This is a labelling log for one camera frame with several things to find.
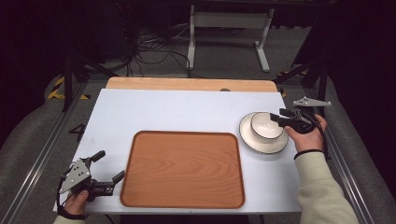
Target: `brown tray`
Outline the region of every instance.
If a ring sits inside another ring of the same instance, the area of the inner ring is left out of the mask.
[[[241,207],[245,192],[236,137],[231,133],[137,133],[120,200],[128,207]]]

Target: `metal stand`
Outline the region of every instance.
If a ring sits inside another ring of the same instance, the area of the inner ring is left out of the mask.
[[[270,67],[262,47],[264,46],[274,10],[269,9],[268,13],[219,13],[219,12],[195,12],[195,7],[191,6],[190,14],[190,44],[187,64],[188,69],[194,67],[195,55],[195,27],[226,27],[226,28],[249,28],[262,29],[262,38],[255,42],[255,47],[259,55],[263,72],[269,72]]]

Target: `sleeve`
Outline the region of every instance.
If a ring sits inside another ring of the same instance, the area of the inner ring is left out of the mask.
[[[302,154],[295,163],[300,177],[301,224],[359,223],[341,187],[332,177],[322,152]]]
[[[57,216],[53,224],[85,224],[85,220],[68,219],[65,217]]]

